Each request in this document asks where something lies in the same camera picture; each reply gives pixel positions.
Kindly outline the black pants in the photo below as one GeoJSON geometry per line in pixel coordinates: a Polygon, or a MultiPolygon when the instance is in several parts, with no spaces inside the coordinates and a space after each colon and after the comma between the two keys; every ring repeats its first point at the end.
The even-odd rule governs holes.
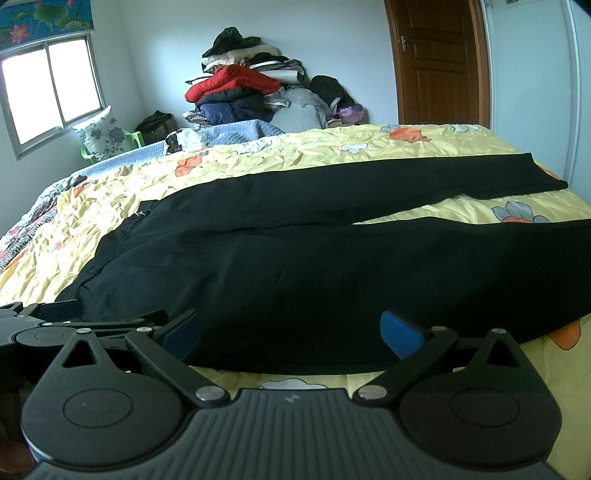
{"type": "Polygon", "coordinates": [[[590,311],[590,224],[474,225],[398,213],[461,194],[559,191],[528,154],[363,161],[215,180],[145,201],[60,294],[83,319],[197,312],[190,364],[388,368],[380,319],[524,343],[590,311]]]}

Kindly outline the yellow floral quilt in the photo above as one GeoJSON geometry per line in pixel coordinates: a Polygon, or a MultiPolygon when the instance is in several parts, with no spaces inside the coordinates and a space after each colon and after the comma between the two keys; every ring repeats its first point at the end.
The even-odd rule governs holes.
{"type": "Polygon", "coordinates": [[[490,130],[69,181],[1,275],[5,479],[586,479],[590,207],[490,130]]]}

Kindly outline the floral pillow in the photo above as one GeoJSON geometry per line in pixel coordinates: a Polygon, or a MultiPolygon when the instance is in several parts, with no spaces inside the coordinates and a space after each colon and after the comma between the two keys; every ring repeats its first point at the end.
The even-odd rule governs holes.
{"type": "Polygon", "coordinates": [[[88,120],[74,126],[88,154],[96,161],[103,161],[133,149],[132,141],[119,126],[111,106],[88,120]]]}

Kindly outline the green plastic chair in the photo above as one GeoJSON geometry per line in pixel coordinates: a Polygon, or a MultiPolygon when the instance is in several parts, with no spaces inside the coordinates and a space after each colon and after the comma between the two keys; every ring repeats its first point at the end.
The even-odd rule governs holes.
{"type": "MultiPolygon", "coordinates": [[[[144,140],[140,132],[128,132],[124,130],[125,138],[130,141],[135,149],[141,148],[144,146],[144,140]]],[[[89,161],[91,164],[95,164],[98,162],[96,157],[89,153],[84,145],[80,147],[80,155],[83,159],[89,161]]]]}

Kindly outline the black white small cloth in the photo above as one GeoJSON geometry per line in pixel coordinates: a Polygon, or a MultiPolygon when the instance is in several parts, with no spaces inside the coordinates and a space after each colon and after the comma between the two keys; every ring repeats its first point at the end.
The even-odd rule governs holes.
{"type": "Polygon", "coordinates": [[[181,128],[170,132],[165,138],[165,154],[200,149],[204,145],[204,135],[191,128],[181,128]]]}

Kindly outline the blue striped blanket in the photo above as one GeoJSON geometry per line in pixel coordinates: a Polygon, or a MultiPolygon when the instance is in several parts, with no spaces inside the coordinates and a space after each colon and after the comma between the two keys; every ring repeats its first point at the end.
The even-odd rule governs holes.
{"type": "Polygon", "coordinates": [[[172,154],[170,146],[175,146],[176,153],[189,152],[200,148],[242,144],[257,141],[266,137],[283,135],[283,130],[263,120],[247,120],[235,123],[214,125],[198,130],[182,128],[173,131],[165,140],[159,141],[107,160],[94,163],[71,174],[91,177],[100,175],[123,166],[143,163],[153,158],[161,158],[172,154]]]}

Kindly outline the navy blue jacket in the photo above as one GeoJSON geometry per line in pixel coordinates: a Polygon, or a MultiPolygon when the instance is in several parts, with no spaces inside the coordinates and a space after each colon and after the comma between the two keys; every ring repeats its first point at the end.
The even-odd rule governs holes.
{"type": "Polygon", "coordinates": [[[246,87],[208,94],[195,107],[212,125],[273,118],[273,111],[264,104],[263,93],[246,87]]]}

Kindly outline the floral curtain valance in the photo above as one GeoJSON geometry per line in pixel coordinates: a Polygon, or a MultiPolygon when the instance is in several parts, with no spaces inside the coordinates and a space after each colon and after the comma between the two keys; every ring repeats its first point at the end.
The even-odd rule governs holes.
{"type": "Polygon", "coordinates": [[[88,0],[25,1],[1,7],[1,50],[93,29],[88,0]]]}

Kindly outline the red jacket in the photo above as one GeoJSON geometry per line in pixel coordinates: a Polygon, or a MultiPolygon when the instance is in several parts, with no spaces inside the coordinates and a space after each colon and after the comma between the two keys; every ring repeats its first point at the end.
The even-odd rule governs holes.
{"type": "Polygon", "coordinates": [[[218,69],[211,77],[191,85],[184,98],[188,103],[198,103],[207,95],[249,88],[263,94],[280,89],[280,81],[240,65],[228,65],[218,69]]]}

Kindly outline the purple bag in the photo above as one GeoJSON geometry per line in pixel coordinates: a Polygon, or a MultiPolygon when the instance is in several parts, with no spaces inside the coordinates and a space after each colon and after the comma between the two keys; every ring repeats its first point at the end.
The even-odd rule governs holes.
{"type": "Polygon", "coordinates": [[[356,125],[360,124],[365,117],[365,109],[361,104],[353,104],[352,106],[339,108],[338,117],[342,125],[356,125]]]}

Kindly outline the grey garment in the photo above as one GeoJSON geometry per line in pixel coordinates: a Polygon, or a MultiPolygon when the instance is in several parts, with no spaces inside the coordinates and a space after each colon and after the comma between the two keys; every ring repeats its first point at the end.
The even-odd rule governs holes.
{"type": "Polygon", "coordinates": [[[270,124],[284,133],[325,129],[332,118],[332,110],[325,101],[303,87],[280,88],[264,96],[263,104],[273,112],[270,124]]]}

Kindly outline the black hat on pile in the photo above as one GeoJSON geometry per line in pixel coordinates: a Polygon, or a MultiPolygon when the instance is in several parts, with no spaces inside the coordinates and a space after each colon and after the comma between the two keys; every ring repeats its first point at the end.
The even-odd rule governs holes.
{"type": "Polygon", "coordinates": [[[228,53],[231,50],[239,50],[257,46],[262,42],[259,37],[243,37],[236,27],[226,27],[213,41],[211,48],[206,50],[202,57],[211,57],[228,53]]]}

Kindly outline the white beige clothes stack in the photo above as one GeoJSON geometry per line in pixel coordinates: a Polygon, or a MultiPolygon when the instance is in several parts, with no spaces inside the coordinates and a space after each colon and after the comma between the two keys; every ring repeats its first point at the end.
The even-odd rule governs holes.
{"type": "Polygon", "coordinates": [[[201,58],[202,72],[212,74],[220,67],[239,65],[263,73],[284,85],[304,85],[308,74],[300,60],[283,56],[274,46],[259,44],[201,58]]]}

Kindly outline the wooden door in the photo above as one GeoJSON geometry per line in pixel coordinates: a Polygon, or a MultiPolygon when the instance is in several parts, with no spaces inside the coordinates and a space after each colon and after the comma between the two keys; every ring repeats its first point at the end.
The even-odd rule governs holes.
{"type": "Polygon", "coordinates": [[[479,1],[387,1],[399,121],[490,125],[490,68],[479,1]]]}

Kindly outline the black bag beside pile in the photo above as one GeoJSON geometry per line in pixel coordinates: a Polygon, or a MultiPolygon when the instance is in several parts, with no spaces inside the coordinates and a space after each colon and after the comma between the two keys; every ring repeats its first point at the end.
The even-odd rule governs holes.
{"type": "Polygon", "coordinates": [[[308,84],[308,89],[327,104],[332,112],[349,108],[356,104],[342,84],[333,77],[315,75],[308,84]]]}

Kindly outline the black bag by wall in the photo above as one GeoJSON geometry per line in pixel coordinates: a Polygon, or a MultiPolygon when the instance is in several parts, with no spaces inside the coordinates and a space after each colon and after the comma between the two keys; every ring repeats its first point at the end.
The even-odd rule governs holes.
{"type": "Polygon", "coordinates": [[[143,144],[149,145],[164,140],[169,133],[177,128],[176,118],[171,113],[156,110],[144,118],[135,127],[135,131],[141,134],[143,144]]]}

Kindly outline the window with grey frame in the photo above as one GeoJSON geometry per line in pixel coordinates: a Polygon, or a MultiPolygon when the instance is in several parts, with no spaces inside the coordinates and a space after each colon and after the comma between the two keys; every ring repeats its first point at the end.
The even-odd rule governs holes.
{"type": "Polygon", "coordinates": [[[18,159],[102,111],[91,35],[66,35],[3,52],[1,108],[18,159]]]}

